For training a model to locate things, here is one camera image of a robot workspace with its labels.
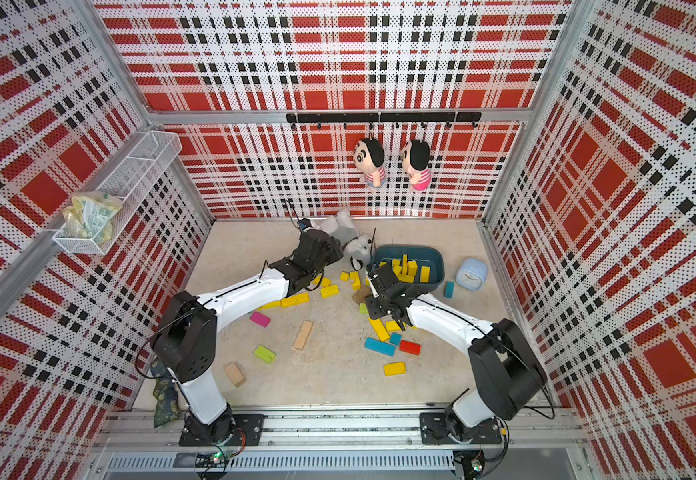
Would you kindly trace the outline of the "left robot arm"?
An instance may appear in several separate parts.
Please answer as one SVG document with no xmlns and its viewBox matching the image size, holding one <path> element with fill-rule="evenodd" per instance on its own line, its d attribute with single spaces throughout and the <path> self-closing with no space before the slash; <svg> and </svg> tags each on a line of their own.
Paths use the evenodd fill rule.
<svg viewBox="0 0 696 480">
<path fill-rule="evenodd" d="M 213 373 L 221 332 L 266 304 L 304 292 L 327 266 L 342 258 L 339 240 L 309 228 L 300 233 L 292 253 L 264 263 L 252 277 L 213 292 L 181 291 L 172 297 L 149 345 L 188 406 L 180 446 L 259 443 L 234 418 Z"/>
</svg>

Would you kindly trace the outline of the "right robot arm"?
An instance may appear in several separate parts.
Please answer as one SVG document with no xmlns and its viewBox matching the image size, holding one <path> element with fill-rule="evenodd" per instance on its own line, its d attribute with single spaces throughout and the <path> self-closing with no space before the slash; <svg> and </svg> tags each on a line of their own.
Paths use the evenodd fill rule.
<svg viewBox="0 0 696 480">
<path fill-rule="evenodd" d="M 370 266 L 367 276 L 371 318 L 389 316 L 403 328 L 427 331 L 468 357 L 475 388 L 461 394 L 444 414 L 452 441 L 474 442 L 481 424 L 513 419 L 545 387 L 541 362 L 513 321 L 492 323 L 460 312 L 401 282 L 389 264 Z"/>
</svg>

